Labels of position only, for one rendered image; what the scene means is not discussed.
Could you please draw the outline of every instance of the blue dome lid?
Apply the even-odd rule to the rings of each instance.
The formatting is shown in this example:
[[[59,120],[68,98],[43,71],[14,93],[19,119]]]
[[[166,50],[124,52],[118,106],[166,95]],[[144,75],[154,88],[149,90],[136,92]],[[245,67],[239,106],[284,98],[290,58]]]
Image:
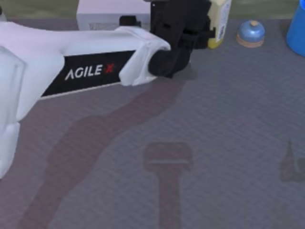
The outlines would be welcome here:
[[[246,42],[260,42],[265,35],[265,29],[258,21],[246,21],[239,27],[238,34]]]

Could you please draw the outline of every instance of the robotic arm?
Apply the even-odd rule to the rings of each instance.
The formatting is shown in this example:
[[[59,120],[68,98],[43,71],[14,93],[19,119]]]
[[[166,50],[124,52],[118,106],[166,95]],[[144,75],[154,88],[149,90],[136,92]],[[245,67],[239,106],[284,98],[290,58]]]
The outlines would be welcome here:
[[[41,98],[120,83],[172,78],[214,31],[206,0],[155,2],[152,30],[122,16],[114,31],[46,31],[0,22],[0,179],[9,170],[19,121]]]

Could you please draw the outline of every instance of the green background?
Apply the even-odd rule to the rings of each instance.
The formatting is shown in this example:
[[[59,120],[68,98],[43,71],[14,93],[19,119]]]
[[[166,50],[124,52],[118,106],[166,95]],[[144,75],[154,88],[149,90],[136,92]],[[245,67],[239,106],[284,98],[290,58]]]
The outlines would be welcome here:
[[[79,0],[0,0],[10,18],[73,18]],[[233,0],[232,18],[291,18],[298,0]]]

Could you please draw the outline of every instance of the wooden base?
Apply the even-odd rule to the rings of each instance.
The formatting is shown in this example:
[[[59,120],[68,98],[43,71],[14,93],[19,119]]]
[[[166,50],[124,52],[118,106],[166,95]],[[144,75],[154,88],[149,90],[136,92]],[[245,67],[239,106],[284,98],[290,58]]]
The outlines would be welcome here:
[[[240,45],[247,47],[247,48],[257,48],[257,47],[260,47],[264,43],[264,39],[262,39],[259,42],[246,42],[239,36],[239,34],[237,34],[236,40]]]

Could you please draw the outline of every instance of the bottle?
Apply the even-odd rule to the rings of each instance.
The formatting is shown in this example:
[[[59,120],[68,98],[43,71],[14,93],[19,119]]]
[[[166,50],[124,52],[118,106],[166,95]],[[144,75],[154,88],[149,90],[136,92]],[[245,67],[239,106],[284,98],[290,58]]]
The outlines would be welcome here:
[[[217,48],[224,39],[225,29],[231,9],[232,0],[211,0],[211,8],[208,16],[211,20],[210,30],[216,28],[215,38],[210,38],[208,47],[210,49]]]
[[[291,21],[286,42],[297,54],[305,56],[305,0],[299,0],[299,5]]]

